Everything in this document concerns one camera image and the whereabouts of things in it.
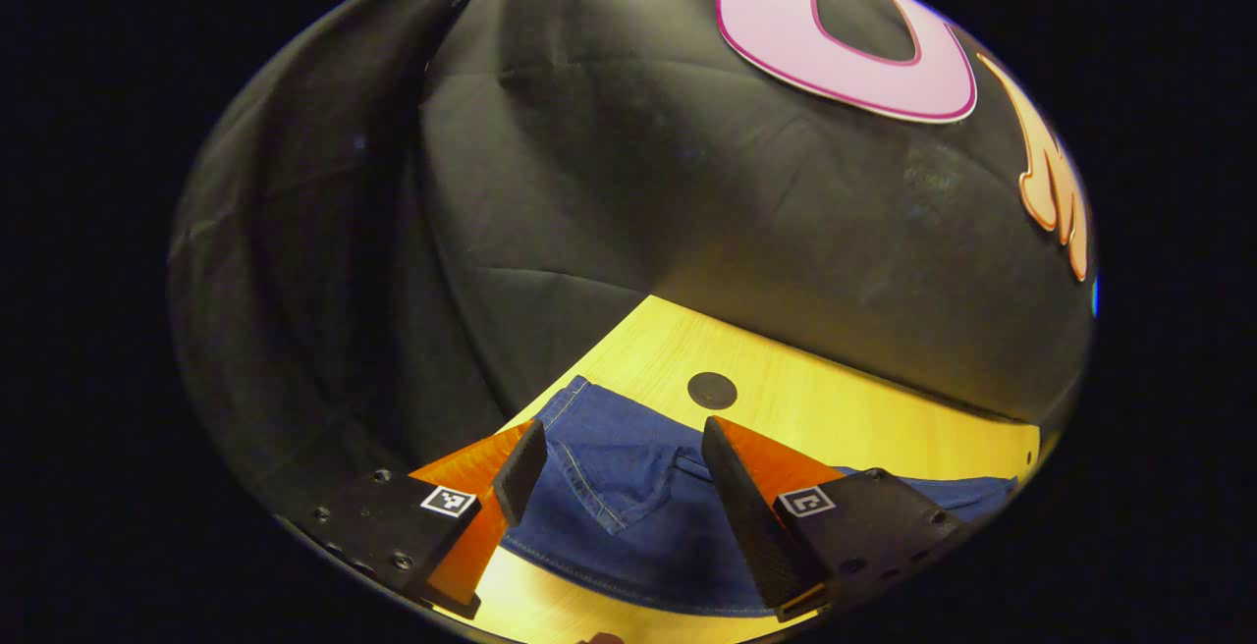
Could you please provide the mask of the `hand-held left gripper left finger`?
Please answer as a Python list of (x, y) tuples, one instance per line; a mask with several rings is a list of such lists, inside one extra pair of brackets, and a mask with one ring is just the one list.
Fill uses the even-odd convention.
[(419, 608), (475, 618), (476, 586), (546, 465), (546, 431), (525, 420), (417, 469), (331, 459), (323, 448), (289, 470), (287, 522)]

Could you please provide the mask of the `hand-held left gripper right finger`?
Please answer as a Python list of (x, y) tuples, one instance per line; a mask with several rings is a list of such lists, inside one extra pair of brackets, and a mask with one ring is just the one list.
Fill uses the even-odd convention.
[(838, 614), (945, 558), (968, 526), (889, 470), (832, 465), (727, 418), (703, 459), (757, 591), (781, 623)]

